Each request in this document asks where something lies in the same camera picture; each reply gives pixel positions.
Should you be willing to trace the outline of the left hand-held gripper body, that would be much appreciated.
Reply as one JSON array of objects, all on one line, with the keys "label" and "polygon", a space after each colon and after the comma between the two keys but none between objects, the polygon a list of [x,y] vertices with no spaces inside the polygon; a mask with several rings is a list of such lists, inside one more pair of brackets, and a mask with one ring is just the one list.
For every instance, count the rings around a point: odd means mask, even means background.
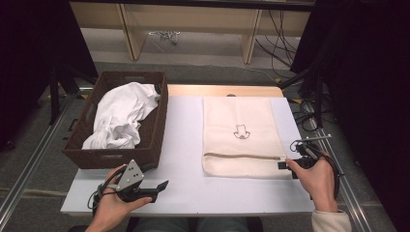
[{"label": "left hand-held gripper body", "polygon": [[144,174],[138,164],[132,159],[122,168],[120,179],[116,181],[115,190],[118,197],[124,202],[133,202],[146,197],[147,194],[139,187],[144,179]]}]

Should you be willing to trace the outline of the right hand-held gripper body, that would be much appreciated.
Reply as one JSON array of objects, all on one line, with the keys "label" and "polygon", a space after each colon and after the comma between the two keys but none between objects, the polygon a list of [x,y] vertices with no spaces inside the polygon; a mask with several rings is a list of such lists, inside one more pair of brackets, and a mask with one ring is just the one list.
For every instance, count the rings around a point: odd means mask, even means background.
[{"label": "right hand-held gripper body", "polygon": [[307,137],[293,141],[290,145],[290,150],[299,153],[301,156],[299,159],[295,159],[295,161],[305,169],[313,167],[320,158],[325,156],[316,145],[316,142],[325,138],[331,138],[331,136]]}]

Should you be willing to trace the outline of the brown wicker basket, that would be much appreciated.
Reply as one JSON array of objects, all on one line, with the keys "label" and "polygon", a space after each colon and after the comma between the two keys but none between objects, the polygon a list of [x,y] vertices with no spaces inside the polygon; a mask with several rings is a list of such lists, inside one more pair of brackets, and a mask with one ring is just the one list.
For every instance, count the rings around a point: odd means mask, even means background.
[{"label": "brown wicker basket", "polygon": [[[142,121],[141,141],[132,149],[83,150],[82,144],[94,130],[98,103],[108,91],[131,82],[153,84],[161,95],[159,105]],[[165,72],[103,72],[73,128],[62,152],[81,169],[114,168],[130,160],[138,165],[159,165],[168,104]]]}]

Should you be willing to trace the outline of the white shirt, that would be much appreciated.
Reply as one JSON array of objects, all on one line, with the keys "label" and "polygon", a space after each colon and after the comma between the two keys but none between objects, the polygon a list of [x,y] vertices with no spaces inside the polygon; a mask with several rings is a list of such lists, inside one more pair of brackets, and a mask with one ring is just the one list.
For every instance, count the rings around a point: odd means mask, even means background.
[{"label": "white shirt", "polygon": [[154,84],[138,82],[108,91],[98,103],[93,133],[82,148],[133,149],[141,141],[141,122],[158,107],[160,96]]}]

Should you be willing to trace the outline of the cream mesh laundry bag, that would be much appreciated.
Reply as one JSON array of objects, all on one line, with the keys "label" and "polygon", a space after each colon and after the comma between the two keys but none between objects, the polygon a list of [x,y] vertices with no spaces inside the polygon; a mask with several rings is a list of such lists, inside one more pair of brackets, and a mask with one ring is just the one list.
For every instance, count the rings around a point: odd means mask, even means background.
[{"label": "cream mesh laundry bag", "polygon": [[287,158],[268,98],[203,100],[203,170],[212,176],[285,180]]}]

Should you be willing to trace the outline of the person's right hand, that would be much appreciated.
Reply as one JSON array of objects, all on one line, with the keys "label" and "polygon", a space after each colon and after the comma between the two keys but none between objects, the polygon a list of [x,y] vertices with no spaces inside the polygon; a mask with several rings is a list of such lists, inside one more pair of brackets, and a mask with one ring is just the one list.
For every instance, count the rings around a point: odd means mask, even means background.
[{"label": "person's right hand", "polygon": [[317,211],[338,212],[334,196],[334,171],[325,159],[319,159],[310,169],[304,169],[292,159],[286,159],[285,162],[297,174],[303,188],[310,194]]}]

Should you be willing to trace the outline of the person's left hand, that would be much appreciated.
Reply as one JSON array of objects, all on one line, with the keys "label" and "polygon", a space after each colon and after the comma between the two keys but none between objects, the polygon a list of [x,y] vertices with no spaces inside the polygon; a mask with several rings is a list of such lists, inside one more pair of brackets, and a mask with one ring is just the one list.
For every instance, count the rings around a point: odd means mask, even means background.
[{"label": "person's left hand", "polygon": [[127,203],[122,201],[113,189],[107,189],[104,191],[94,218],[122,221],[129,213],[149,204],[150,201],[150,197],[143,197]]}]

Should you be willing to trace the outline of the black metal stand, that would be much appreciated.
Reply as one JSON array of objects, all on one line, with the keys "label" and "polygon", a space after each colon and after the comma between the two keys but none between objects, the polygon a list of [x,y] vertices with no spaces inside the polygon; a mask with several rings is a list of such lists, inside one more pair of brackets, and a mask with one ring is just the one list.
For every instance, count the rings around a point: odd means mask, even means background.
[{"label": "black metal stand", "polygon": [[307,68],[288,80],[278,84],[279,89],[284,90],[292,84],[302,82],[298,91],[299,96],[306,100],[314,99],[313,118],[318,128],[322,127],[322,102],[323,102],[323,81],[319,68]]},{"label": "black metal stand", "polygon": [[75,81],[77,77],[88,83],[95,84],[98,78],[95,65],[92,64],[90,68],[85,68],[84,70],[65,63],[55,63],[52,65],[49,73],[49,91],[51,98],[50,125],[53,125],[60,116],[59,86],[62,86],[64,91],[69,95],[76,94],[79,91],[79,87]]}]

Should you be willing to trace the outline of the black curtain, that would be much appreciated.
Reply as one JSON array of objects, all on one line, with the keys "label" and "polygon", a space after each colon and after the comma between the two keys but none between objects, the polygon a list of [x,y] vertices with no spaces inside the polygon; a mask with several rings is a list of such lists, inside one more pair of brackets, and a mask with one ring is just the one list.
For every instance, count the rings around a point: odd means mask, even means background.
[{"label": "black curtain", "polygon": [[0,150],[52,82],[77,91],[98,73],[69,0],[0,0]]},{"label": "black curtain", "polygon": [[292,72],[330,32],[323,71],[338,123],[397,232],[410,232],[410,0],[315,0]]}]

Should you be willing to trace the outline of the light wooden desk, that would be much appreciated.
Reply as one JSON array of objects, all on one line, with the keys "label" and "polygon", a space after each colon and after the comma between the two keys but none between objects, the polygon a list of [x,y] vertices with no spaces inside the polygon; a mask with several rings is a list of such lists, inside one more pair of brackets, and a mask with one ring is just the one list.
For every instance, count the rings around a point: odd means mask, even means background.
[{"label": "light wooden desk", "polygon": [[129,55],[136,60],[150,31],[180,31],[240,36],[243,60],[251,61],[255,37],[279,35],[300,37],[308,12],[247,10],[185,6],[155,6],[92,3],[70,0],[81,28],[121,29]]}]

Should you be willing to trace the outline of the metal floor rail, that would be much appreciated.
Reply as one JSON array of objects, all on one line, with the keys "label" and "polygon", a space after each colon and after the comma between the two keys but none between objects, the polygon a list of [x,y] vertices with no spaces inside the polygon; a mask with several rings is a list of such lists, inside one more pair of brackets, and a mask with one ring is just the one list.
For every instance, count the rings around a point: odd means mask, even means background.
[{"label": "metal floor rail", "polygon": [[374,232],[370,225],[370,217],[366,214],[366,209],[372,209],[373,204],[379,206],[378,201],[374,201],[372,188],[362,169],[350,157],[347,145],[340,140],[341,133],[336,123],[328,118],[331,117],[331,113],[325,114],[326,119],[322,120],[322,127],[318,128],[313,118],[313,108],[314,104],[311,101],[303,101],[300,104],[300,111],[306,116],[298,123],[302,138],[331,136],[316,143],[331,156],[341,173],[337,200],[340,206],[348,211],[353,221],[354,232]]},{"label": "metal floor rail", "polygon": [[25,162],[24,167],[19,173],[14,185],[5,190],[5,194],[3,195],[4,201],[0,205],[0,230],[6,226],[11,218],[15,207],[26,190],[26,187],[29,185],[31,179],[44,159],[49,146],[53,143],[56,134],[60,131],[63,122],[66,120],[66,114],[70,110],[70,107],[80,97],[81,95],[76,93],[66,94],[63,99],[60,99],[59,96],[55,98],[57,102],[60,103],[60,106],[57,107],[56,118],[53,123],[47,127],[47,130],[43,134],[38,146],[29,157],[29,160]]}]

